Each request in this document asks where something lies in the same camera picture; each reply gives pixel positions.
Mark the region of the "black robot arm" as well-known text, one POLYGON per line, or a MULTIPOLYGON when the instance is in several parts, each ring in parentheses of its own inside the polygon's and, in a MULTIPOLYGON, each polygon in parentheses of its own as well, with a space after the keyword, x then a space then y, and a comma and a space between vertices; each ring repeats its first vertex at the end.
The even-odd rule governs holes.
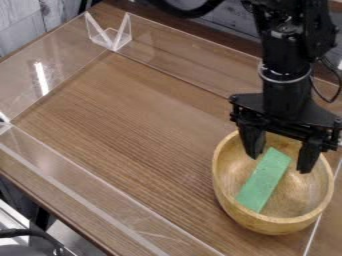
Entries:
POLYGON ((337 46, 327 0, 245 0, 262 41, 259 93, 230 97, 246 154, 263 152, 266 134, 302 142, 297 170, 309 173, 323 152, 338 148, 342 119, 314 101, 313 64, 337 46))

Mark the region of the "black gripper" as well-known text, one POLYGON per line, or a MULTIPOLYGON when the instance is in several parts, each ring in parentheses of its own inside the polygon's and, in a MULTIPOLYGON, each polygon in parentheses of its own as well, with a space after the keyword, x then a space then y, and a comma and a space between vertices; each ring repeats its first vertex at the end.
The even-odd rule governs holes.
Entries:
POLYGON ((295 72, 278 72, 265 63, 258 66, 262 92, 234 94, 231 121, 237 124, 246 154, 263 153, 266 133, 298 140, 297 170, 311 172, 321 152, 337 150, 342 123, 339 117, 313 99, 311 66, 295 72))

